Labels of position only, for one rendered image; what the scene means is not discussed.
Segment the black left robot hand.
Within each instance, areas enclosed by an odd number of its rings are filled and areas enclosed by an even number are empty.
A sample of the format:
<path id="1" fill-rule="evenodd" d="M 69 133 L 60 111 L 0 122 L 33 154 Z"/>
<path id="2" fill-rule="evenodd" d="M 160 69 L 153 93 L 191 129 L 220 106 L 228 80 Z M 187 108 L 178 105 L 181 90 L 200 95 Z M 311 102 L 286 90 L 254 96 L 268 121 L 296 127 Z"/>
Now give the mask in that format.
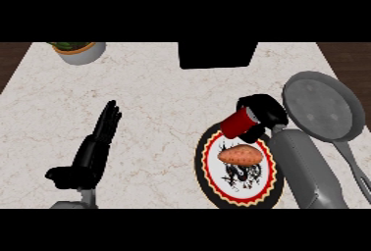
<path id="1" fill-rule="evenodd" d="M 57 189 L 94 189 L 106 168 L 110 141 L 115 134 L 121 112 L 110 100 L 100 113 L 92 133 L 84 138 L 72 165 L 47 170 L 44 177 Z"/>

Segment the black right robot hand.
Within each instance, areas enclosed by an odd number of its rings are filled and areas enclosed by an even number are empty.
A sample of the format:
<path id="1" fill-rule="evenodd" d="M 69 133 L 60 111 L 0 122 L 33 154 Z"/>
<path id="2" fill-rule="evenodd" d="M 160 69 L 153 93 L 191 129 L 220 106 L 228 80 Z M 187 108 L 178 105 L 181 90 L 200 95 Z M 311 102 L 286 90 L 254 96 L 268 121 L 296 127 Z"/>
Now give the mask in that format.
<path id="1" fill-rule="evenodd" d="M 252 112 L 258 124 L 239 135 L 239 138 L 246 143 L 254 143 L 267 128 L 273 129 L 276 125 L 288 125 L 286 113 L 277 101 L 267 94 L 254 94 L 240 97 L 236 103 L 236 109 L 242 107 L 246 107 Z"/>

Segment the red can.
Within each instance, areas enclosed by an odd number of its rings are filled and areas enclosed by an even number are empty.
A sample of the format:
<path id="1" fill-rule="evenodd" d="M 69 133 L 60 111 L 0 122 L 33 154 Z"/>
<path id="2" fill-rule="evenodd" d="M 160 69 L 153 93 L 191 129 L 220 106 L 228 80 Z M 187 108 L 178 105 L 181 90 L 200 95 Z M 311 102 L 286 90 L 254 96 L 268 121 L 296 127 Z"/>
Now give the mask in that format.
<path id="1" fill-rule="evenodd" d="M 225 138 L 233 139 L 259 123 L 252 110 L 242 107 L 220 123 L 220 130 Z"/>

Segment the grey frying pan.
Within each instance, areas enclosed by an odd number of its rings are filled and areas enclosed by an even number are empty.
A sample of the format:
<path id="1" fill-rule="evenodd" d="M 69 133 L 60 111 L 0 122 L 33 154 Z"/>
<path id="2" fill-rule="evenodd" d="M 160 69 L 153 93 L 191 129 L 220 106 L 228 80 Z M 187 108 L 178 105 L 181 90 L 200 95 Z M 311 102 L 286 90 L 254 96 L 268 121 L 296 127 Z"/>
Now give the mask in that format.
<path id="1" fill-rule="evenodd" d="M 371 204 L 371 180 L 357 167 L 347 144 L 364 127 L 364 112 L 351 90 L 329 75 L 305 71 L 286 80 L 280 96 L 292 123 L 311 137 L 333 145 Z"/>

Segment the white plate with red rim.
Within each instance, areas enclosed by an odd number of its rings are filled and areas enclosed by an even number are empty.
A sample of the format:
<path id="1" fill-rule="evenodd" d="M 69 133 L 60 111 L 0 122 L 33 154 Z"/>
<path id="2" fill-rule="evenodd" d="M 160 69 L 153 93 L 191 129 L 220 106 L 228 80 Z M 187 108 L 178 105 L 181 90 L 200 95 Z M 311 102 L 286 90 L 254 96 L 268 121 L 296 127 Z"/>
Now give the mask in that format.
<path id="1" fill-rule="evenodd" d="M 212 125 L 197 140 L 193 156 L 196 181 L 206 199 L 218 209 L 271 209 L 279 201 L 283 175 L 267 142 L 264 134 L 251 144 L 261 154 L 261 160 L 255 165 L 242 167 L 217 158 L 223 150 L 245 144 L 239 137 L 224 137 L 220 125 Z"/>

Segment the orange sweet potato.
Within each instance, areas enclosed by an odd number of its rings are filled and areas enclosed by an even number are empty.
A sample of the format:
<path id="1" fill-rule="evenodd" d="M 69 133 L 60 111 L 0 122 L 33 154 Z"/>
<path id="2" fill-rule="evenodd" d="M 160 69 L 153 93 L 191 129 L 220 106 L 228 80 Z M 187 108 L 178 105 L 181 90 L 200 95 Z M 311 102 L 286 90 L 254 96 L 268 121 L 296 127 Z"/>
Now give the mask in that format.
<path id="1" fill-rule="evenodd" d="M 251 145 L 240 144 L 223 150 L 217 158 L 225 164 L 248 167 L 259 163 L 261 152 Z"/>

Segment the black box appliance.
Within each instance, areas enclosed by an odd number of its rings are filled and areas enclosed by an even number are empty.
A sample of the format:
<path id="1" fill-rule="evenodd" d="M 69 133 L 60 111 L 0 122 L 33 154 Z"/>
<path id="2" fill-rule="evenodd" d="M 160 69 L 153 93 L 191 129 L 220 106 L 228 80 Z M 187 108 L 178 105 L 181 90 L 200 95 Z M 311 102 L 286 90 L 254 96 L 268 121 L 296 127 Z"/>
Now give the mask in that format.
<path id="1" fill-rule="evenodd" d="M 255 42 L 180 42 L 180 68 L 191 70 L 245 67 L 257 45 Z"/>

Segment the grey potted plant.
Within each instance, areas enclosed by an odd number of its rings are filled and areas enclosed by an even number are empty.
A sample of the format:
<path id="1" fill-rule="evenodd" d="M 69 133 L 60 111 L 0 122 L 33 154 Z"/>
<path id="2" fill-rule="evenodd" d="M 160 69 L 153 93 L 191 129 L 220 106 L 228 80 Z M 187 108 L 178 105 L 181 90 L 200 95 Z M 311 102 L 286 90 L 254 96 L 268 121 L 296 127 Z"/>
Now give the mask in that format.
<path id="1" fill-rule="evenodd" d="M 91 42 L 76 50 L 63 51 L 53 47 L 55 54 L 63 62 L 72 66 L 82 66 L 92 63 L 106 51 L 106 44 L 103 42 Z"/>

